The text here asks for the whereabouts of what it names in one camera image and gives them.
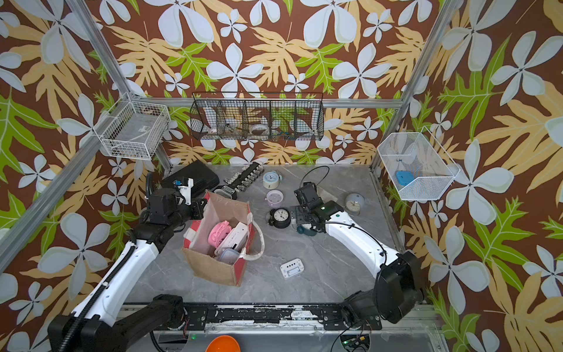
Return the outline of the pink twin-bell alarm clock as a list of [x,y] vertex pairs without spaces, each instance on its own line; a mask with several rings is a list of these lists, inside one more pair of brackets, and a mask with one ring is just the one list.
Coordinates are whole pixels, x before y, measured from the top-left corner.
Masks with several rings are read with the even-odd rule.
[[215,249],[218,249],[225,238],[231,233],[233,228],[228,221],[222,221],[216,224],[208,236],[208,243]]

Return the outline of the white rectangular digital clock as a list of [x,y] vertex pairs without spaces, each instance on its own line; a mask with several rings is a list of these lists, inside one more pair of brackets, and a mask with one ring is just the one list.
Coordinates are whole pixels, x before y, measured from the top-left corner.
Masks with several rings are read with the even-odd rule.
[[239,222],[231,233],[225,238],[218,249],[215,249],[214,255],[218,257],[225,249],[234,249],[238,252],[246,245],[249,236],[249,226],[243,222]]

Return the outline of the mirror digital clock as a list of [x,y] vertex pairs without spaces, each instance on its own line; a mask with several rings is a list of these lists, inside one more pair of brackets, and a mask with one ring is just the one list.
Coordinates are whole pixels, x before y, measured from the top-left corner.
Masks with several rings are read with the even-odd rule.
[[318,196],[323,200],[324,203],[330,202],[330,201],[334,201],[334,202],[339,202],[339,198],[328,192],[327,190],[325,190],[323,187],[317,185],[317,193]]

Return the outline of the blue square alarm clock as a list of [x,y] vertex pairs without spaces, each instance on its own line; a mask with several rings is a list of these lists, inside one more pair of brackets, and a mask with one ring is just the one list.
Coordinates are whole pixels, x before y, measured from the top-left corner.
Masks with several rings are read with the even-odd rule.
[[217,260],[227,265],[234,265],[240,257],[240,253],[234,249],[225,249],[218,257]]

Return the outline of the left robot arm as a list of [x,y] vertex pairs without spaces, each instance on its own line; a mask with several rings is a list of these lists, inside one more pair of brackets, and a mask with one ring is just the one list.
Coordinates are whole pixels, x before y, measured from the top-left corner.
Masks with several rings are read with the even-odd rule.
[[147,209],[130,230],[129,242],[91,294],[69,315],[48,326],[53,351],[126,351],[160,326],[180,329],[186,311],[180,296],[161,294],[126,318],[122,306],[167,242],[191,220],[201,220],[206,199],[192,199],[194,181],[180,176],[169,188],[148,189]]

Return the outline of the socket set on black rail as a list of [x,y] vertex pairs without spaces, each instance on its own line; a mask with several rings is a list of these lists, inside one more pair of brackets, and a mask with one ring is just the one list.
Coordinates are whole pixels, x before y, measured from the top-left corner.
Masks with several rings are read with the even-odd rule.
[[245,192],[249,186],[264,173],[264,166],[253,162],[244,167],[241,172],[235,173],[231,178],[224,179],[224,183],[214,189],[214,193],[236,200],[240,192]]

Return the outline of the orange bowl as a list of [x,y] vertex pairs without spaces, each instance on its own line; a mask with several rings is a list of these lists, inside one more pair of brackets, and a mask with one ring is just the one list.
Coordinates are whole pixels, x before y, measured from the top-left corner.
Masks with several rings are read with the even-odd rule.
[[241,352],[240,345],[234,337],[222,335],[212,340],[206,352]]

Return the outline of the dark green alarm clock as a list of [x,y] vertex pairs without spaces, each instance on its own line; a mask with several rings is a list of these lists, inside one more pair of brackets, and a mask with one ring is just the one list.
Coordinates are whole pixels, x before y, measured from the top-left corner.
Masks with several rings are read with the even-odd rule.
[[316,236],[316,234],[317,234],[317,231],[314,229],[314,227],[312,227],[311,224],[300,224],[299,226],[297,226],[296,231],[299,234],[309,236],[309,237]]

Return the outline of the canvas bag with red sides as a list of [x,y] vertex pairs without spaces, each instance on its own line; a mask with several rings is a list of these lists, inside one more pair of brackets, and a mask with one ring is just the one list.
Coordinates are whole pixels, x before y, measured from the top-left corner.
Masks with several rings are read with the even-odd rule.
[[265,239],[249,203],[205,194],[203,219],[193,221],[184,237],[183,255],[196,277],[239,286],[246,264],[265,252]]

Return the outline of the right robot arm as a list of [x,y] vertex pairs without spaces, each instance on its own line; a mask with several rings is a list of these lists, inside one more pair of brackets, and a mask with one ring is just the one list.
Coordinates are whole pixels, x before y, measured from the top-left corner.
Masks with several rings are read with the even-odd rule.
[[381,243],[337,202],[322,200],[315,183],[304,183],[294,194],[298,214],[310,230],[338,240],[374,276],[372,290],[354,293],[341,303],[347,326],[376,327],[382,320],[395,324],[426,299],[421,263],[414,253]]

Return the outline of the blue object in basket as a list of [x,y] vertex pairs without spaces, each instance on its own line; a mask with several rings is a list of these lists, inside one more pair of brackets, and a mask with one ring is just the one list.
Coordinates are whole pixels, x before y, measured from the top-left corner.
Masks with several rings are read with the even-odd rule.
[[400,186],[407,186],[415,180],[414,174],[405,170],[396,171],[395,176]]

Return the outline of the grey round globe clock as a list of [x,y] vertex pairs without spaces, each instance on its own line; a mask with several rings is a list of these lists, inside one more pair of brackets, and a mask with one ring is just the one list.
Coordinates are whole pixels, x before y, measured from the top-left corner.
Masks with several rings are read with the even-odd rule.
[[345,198],[345,209],[352,216],[358,216],[365,206],[365,198],[358,193],[350,193]]

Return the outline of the small white digital clock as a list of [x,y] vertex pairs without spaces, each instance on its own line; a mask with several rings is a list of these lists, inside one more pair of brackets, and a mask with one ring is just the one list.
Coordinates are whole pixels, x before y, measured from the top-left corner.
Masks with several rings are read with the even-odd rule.
[[305,268],[301,259],[296,258],[280,265],[280,270],[285,279],[297,276],[304,272]]

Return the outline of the lilac round alarm clock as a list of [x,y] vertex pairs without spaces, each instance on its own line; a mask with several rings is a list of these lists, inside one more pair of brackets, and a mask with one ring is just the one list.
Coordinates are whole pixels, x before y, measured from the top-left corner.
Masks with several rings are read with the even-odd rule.
[[271,208],[279,208],[284,201],[284,195],[280,190],[273,189],[267,193],[265,200]]

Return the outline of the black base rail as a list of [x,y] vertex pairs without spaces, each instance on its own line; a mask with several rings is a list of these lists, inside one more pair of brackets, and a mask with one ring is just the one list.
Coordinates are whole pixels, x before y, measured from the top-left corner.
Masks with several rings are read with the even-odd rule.
[[249,329],[317,328],[343,331],[346,328],[382,329],[381,319],[371,307],[354,310],[344,303],[328,304],[193,304],[185,303],[178,324],[170,329],[209,331],[212,325],[247,326]]

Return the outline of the black twin-bell alarm clock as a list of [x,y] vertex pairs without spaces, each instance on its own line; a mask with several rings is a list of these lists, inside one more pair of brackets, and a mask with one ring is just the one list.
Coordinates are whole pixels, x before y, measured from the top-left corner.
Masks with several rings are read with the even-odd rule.
[[268,219],[268,224],[271,227],[278,229],[285,229],[291,224],[290,211],[287,208],[275,208],[270,210],[270,218]]

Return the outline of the cream and blue alarm clock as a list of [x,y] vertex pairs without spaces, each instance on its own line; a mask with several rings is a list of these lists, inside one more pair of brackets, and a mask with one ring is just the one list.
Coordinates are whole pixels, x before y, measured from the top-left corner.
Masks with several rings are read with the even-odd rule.
[[268,171],[263,174],[262,185],[268,190],[278,189],[282,179],[282,175],[277,171]]

